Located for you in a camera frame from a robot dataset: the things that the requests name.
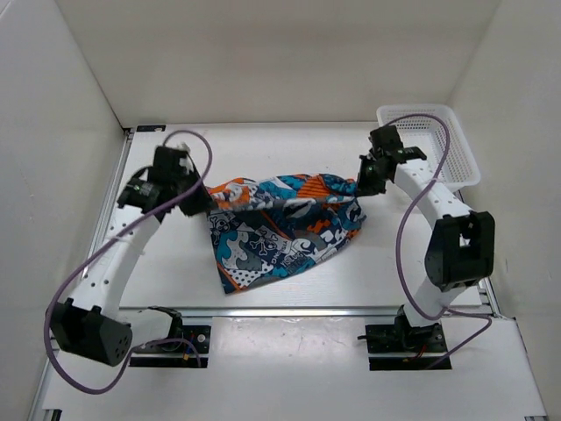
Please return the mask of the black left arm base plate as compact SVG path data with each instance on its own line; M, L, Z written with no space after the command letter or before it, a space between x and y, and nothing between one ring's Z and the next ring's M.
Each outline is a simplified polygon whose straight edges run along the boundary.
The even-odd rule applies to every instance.
M184 325L181 342L145 346L130 359L130 367L149 368L206 368L209 363L210 325Z

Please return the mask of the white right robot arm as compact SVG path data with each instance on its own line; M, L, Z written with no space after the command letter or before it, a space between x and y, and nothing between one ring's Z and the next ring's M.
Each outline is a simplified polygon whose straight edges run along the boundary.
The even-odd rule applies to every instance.
M424 257L425 278L394 320L394 342L412 351L427 340L450 304L488 277L494 267L494 217L459 201L437 179L418 147L371 151L360 158L359 196L375 196L392 182L412 200L406 217L419 210L431 229Z

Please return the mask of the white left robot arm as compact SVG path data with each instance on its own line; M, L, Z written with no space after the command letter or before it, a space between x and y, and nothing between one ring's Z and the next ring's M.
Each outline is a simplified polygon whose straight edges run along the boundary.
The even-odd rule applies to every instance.
M46 311L47 343L61 350L115 367L129 352L155 341L173 351L184 339L177 310L150 306L131 317L120 315L124 289L148 241L173 208L191 216L208 207L209 195L195 168L154 164L126 183L117 200L115 220L104 244L75 270L86 277L65 301L57 291Z

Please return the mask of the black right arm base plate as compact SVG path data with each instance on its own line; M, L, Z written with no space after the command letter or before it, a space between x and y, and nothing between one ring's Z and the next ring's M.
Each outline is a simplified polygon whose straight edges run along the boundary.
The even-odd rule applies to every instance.
M394 325L366 325L357 337L366 343L370 371L452 370L441 324L405 332Z

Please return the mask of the colourful patterned shorts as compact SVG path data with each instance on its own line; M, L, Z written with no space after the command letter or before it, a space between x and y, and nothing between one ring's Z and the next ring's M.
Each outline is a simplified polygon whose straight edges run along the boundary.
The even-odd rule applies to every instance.
M227 295L328 260L366 220L356 181L333 174L239 177L208 192L216 204L207 214L209 234Z

